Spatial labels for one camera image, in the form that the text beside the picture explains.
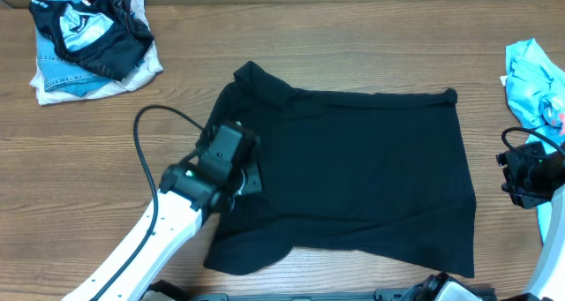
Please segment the black t-shirt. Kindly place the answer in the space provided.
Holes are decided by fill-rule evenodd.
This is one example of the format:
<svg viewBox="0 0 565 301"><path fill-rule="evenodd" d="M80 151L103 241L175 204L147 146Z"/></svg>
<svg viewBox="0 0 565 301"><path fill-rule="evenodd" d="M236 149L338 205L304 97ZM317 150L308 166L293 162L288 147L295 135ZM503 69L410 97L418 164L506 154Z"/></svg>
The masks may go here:
<svg viewBox="0 0 565 301"><path fill-rule="evenodd" d="M476 197L457 94L291 87L248 62L207 121L260 138L260 193L221 216L206 268L248 275L296 247L358 250L471 277Z"/></svg>

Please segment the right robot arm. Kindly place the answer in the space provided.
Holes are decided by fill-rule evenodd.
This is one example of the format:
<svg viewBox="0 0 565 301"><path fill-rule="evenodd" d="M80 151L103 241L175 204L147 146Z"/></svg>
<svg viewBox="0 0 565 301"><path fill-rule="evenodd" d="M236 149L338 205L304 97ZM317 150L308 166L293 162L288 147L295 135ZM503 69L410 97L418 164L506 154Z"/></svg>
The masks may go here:
<svg viewBox="0 0 565 301"><path fill-rule="evenodd" d="M533 208L544 203L552 207L546 240L535 270L515 300L564 299L564 153L547 154L541 142L512 147L496 156L506 182L501 189L513 204ZM471 288L445 273L430 275L407 289L405 301L488 301L492 289Z"/></svg>

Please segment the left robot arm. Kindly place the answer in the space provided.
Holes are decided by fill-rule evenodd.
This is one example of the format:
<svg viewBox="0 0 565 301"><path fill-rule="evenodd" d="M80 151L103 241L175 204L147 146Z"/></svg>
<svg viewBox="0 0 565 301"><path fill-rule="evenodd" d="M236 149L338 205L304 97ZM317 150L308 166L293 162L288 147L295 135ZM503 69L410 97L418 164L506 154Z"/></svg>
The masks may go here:
<svg viewBox="0 0 565 301"><path fill-rule="evenodd" d="M143 216L109 257L64 301L186 300L155 277L194 237L210 214L230 211L235 199L261 192L256 155L260 139L240 124L216 128L209 144L162 174Z"/></svg>

